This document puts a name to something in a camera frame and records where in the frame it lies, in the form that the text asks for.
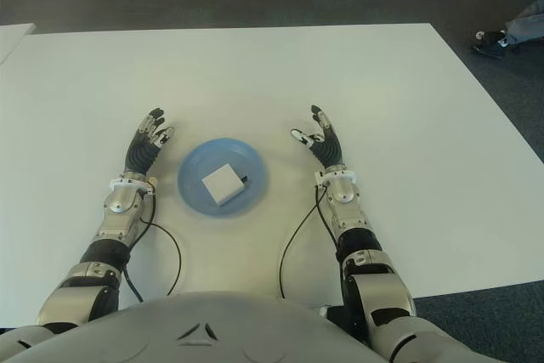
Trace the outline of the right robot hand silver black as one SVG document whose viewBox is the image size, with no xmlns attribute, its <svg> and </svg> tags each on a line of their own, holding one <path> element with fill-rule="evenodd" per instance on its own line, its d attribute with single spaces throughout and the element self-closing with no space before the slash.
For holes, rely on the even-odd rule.
<svg viewBox="0 0 544 363">
<path fill-rule="evenodd" d="M 345 167 L 343 150 L 339 138 L 327 114 L 317 105 L 311 105 L 313 120 L 319 125 L 321 133 L 305 133 L 293 128 L 291 136 L 304 145 L 320 162 L 324 169 Z"/>
</svg>

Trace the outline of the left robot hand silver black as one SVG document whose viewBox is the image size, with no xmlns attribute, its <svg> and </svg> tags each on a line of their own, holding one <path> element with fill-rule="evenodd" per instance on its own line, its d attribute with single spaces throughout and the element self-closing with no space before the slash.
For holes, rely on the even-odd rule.
<svg viewBox="0 0 544 363">
<path fill-rule="evenodd" d="M 164 122 L 162 108 L 155 108 L 144 117 L 127 148 L 124 172 L 147 175 L 175 131 L 174 127 L 163 127 Z"/>
</svg>

